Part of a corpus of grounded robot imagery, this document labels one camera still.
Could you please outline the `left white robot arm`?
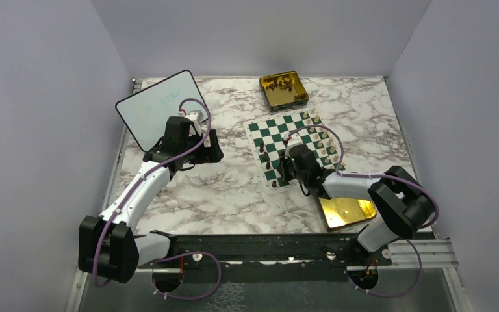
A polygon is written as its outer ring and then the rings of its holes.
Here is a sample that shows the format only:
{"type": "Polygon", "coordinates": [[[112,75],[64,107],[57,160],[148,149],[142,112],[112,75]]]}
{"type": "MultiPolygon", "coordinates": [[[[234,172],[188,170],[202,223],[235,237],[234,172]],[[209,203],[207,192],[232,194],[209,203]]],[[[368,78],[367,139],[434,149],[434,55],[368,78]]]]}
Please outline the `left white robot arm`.
{"type": "Polygon", "coordinates": [[[180,111],[166,122],[164,136],[144,155],[134,179],[99,216],[79,226],[78,267],[96,287],[127,283],[135,270],[156,260],[163,267],[177,261],[178,249],[165,234],[135,237],[133,231],[157,194],[184,164],[218,163],[223,157],[216,131],[200,111],[180,111]]]}

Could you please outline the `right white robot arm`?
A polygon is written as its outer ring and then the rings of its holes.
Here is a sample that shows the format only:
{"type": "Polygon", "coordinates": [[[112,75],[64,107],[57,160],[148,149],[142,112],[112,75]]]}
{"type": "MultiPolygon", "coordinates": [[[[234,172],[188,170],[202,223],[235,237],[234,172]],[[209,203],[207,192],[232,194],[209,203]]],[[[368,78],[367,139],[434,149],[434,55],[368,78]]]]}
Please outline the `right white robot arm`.
{"type": "Polygon", "coordinates": [[[375,251],[396,239],[412,239],[438,216],[432,196],[401,166],[380,174],[346,173],[321,167],[305,145],[288,147],[279,154],[277,171],[285,181],[296,180],[311,196],[333,200],[370,201],[380,215],[351,240],[350,259],[359,265],[375,251]]]}

